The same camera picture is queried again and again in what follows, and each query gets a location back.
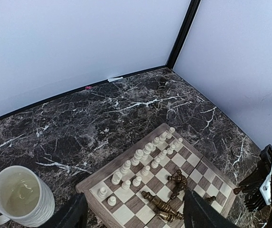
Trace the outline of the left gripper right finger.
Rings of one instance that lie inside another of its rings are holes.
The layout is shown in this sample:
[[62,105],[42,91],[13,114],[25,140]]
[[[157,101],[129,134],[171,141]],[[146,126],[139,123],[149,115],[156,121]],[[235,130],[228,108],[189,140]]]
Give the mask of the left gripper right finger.
[[184,194],[184,226],[186,228],[237,228],[224,218],[195,191],[187,188]]

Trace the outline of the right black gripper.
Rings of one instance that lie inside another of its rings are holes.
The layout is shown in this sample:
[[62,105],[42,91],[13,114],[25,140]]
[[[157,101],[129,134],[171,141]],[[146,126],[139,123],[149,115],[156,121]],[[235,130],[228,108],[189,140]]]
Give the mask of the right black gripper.
[[260,160],[252,173],[242,180],[235,195],[245,194],[244,204],[249,212],[257,212],[271,204],[272,146],[267,145],[260,152]]

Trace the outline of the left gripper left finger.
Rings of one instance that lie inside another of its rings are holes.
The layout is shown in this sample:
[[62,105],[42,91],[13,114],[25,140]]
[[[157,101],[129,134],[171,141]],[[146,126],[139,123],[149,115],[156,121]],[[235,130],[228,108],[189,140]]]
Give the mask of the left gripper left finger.
[[73,195],[68,202],[61,207],[40,228],[86,228],[88,216],[88,204],[83,193]]

